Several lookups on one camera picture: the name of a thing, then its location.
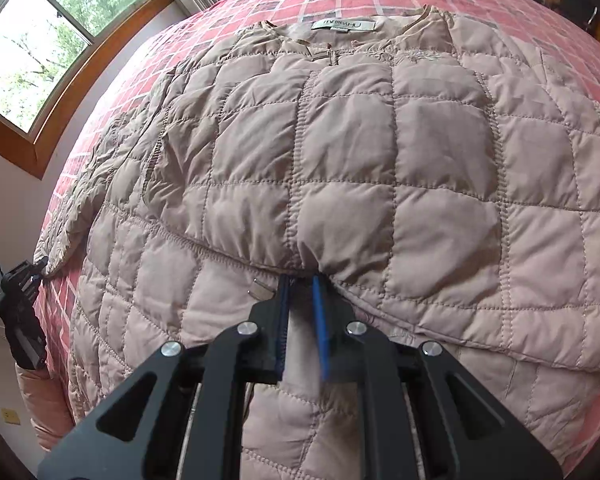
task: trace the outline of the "quilted jacket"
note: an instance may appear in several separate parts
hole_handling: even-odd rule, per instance
[[[536,46],[432,7],[375,30],[263,22],[117,118],[38,247],[88,234],[79,420],[163,342],[244,320],[253,279],[326,273],[393,340],[443,342],[561,459],[600,387],[600,104]],[[257,385],[244,478],[358,478],[353,387],[307,302]]]

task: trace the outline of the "bed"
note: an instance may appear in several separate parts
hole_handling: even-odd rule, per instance
[[[531,0],[223,0],[162,31],[134,54],[85,124],[58,179],[43,228],[62,197],[70,192],[110,120],[137,107],[160,75],[180,60],[262,20],[283,25],[323,18],[391,16],[426,4],[465,14],[510,36],[536,44],[569,66],[590,97],[600,102],[600,44],[572,23]],[[65,385],[68,383],[69,324],[83,258],[84,246],[81,246],[61,272],[42,285],[35,305],[47,337],[48,368]],[[573,469],[599,435],[600,393],[593,400],[582,430],[564,459],[565,472]]]

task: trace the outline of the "white wall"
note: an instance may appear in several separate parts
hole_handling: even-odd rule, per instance
[[[62,171],[64,161],[71,152],[93,107],[116,74],[148,38],[184,18],[185,15],[176,4],[169,5],[147,23],[118,53],[75,111],[58,142],[42,181],[30,176],[0,156],[0,264],[2,270],[11,269],[20,261],[31,259],[45,217],[46,206]],[[25,465],[35,472],[38,462],[42,458],[42,452],[37,445],[33,430],[30,428],[29,416],[20,399],[11,354],[1,337],[0,408],[16,409],[20,415],[23,423],[21,426],[5,424],[0,416],[0,433]]]

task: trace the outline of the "clothing label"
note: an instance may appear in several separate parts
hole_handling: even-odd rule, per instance
[[[332,28],[334,30],[376,30],[376,22],[361,22],[360,20],[338,20],[328,18],[315,22],[311,30],[316,28]]]

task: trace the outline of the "metal screw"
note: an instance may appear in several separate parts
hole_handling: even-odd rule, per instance
[[[363,335],[366,332],[366,325],[361,321],[352,321],[347,325],[347,332],[351,335]]]
[[[422,345],[422,352],[424,355],[428,355],[429,357],[435,357],[442,354],[442,345],[440,343],[436,343],[435,341],[427,341],[424,343],[424,345]]]
[[[238,334],[251,335],[258,331],[258,326],[253,321],[243,321],[238,325]]]
[[[182,352],[182,345],[177,341],[167,341],[160,348],[160,352],[165,357],[173,357],[174,355],[178,355],[180,352]]]

